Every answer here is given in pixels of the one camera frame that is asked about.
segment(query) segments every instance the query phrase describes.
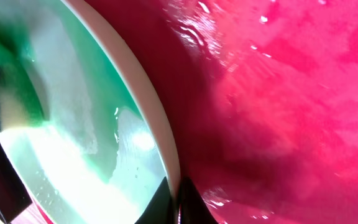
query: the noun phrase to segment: wet surface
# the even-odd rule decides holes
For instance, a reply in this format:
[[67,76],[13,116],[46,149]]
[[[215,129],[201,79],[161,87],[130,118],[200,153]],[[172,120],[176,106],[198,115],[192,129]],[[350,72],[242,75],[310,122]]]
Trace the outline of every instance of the wet surface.
[[358,223],[358,1],[87,0],[219,223]]

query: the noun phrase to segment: wrinkled plastic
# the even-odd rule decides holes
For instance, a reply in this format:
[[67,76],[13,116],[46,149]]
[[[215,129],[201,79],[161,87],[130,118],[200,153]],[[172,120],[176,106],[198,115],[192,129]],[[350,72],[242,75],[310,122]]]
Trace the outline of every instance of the wrinkled plastic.
[[358,1],[86,0],[219,223],[358,223]]

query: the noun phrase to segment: red plastic sheet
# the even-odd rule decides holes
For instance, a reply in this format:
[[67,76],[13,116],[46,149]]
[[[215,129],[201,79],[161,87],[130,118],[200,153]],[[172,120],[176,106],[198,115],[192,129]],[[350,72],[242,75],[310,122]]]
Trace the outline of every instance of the red plastic sheet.
[[219,223],[358,223],[358,0],[87,0]]

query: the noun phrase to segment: red surface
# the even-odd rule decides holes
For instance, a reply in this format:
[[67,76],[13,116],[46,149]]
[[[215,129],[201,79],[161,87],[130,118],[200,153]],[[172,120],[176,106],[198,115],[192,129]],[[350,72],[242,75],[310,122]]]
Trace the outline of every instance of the red surface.
[[217,221],[358,223],[358,1],[87,2],[149,75]]

